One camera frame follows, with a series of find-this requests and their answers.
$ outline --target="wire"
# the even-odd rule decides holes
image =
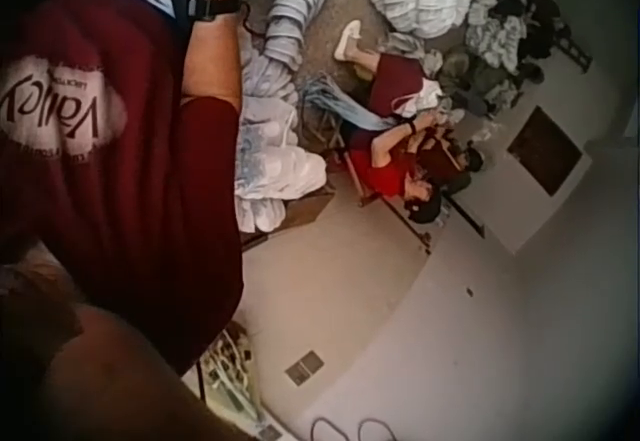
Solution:
[[[331,421],[329,421],[327,418],[316,418],[313,423],[311,424],[311,430],[309,433],[309,439],[310,441],[315,441],[315,430],[316,430],[316,426],[320,423],[324,423],[327,426],[329,426],[331,429],[333,429],[336,433],[338,433],[342,439],[344,439],[345,441],[349,441],[349,436],[347,436],[347,434],[342,431],[340,428],[338,428],[335,424],[333,424]]]
[[[207,395],[204,392],[204,378],[202,376],[202,365],[200,360],[196,362],[196,372],[198,373],[198,390],[200,391],[200,400],[207,404]]]
[[[242,1],[241,6],[243,6],[246,10],[244,19],[242,20],[242,26],[244,27],[244,29],[249,31],[250,34],[252,34],[257,38],[265,39],[267,36],[266,33],[259,33],[249,26],[249,16],[251,15],[251,5],[246,1]]]
[[[393,430],[389,427],[389,425],[387,423],[385,423],[384,421],[380,421],[379,419],[375,419],[375,418],[366,418],[366,419],[363,419],[362,421],[360,421],[360,424],[358,424],[358,441],[362,441],[362,428],[364,428],[364,425],[367,424],[367,423],[378,424],[378,425],[382,426],[391,435],[391,440],[390,441],[398,441],[396,439],[396,435],[394,434]]]

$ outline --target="dark window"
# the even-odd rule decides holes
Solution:
[[[553,196],[582,157],[582,151],[538,106],[509,146],[540,186]]]

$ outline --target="floor vent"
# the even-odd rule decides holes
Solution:
[[[302,359],[285,371],[287,376],[296,386],[305,383],[311,376],[320,371],[324,366],[324,361],[315,351],[309,351]]]

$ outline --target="white logo print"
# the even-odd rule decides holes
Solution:
[[[124,103],[100,71],[52,66],[29,56],[9,65],[0,84],[0,134],[34,154],[86,160],[117,138]]]

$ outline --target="red shirt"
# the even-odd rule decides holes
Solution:
[[[417,155],[418,164],[427,171],[430,179],[438,186],[446,186],[461,171],[447,155],[442,142],[435,140],[431,149],[422,149]]]
[[[408,156],[391,152],[391,162],[381,168],[371,166],[371,150],[351,149],[349,157],[358,178],[370,189],[383,196],[403,196],[404,180],[412,171]]]
[[[47,0],[0,78],[0,253],[42,239],[179,372],[242,293],[238,113],[180,107],[183,62],[144,0]]]

